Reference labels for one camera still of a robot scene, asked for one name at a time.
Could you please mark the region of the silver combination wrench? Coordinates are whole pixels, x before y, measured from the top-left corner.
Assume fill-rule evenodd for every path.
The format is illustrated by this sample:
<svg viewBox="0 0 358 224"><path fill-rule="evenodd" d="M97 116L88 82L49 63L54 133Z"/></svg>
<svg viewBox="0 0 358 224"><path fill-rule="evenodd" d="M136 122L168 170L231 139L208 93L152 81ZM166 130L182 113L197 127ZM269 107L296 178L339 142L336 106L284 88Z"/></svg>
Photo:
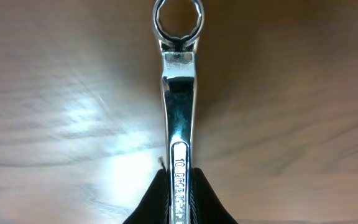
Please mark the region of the silver combination wrench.
<svg viewBox="0 0 358 224"><path fill-rule="evenodd" d="M162 56L161 92L165 112L167 150L168 222L192 224L191 157L196 107L196 51L204 25L201 1L193 1L197 21L195 28L183 37L170 35L160 22L160 10L165 0L156 0L153 30Z"/></svg>

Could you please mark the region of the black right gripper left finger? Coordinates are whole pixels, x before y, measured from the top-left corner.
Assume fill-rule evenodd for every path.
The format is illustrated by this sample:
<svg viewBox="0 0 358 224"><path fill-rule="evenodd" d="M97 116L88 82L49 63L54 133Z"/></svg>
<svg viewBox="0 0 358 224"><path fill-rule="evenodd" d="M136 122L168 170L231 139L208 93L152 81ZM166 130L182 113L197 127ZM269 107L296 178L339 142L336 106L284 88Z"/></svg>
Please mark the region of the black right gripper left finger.
<svg viewBox="0 0 358 224"><path fill-rule="evenodd" d="M123 224L168 223L168 174L165 169L156 173L137 208Z"/></svg>

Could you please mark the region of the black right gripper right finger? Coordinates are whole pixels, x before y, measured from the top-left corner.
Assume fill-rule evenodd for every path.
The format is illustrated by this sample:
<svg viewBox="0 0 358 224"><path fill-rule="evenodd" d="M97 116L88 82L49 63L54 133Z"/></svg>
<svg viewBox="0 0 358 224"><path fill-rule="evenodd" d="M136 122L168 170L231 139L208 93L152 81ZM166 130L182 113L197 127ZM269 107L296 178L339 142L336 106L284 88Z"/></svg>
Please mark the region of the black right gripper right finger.
<svg viewBox="0 0 358 224"><path fill-rule="evenodd" d="M190 212L191 224L238 224L197 167L191 169Z"/></svg>

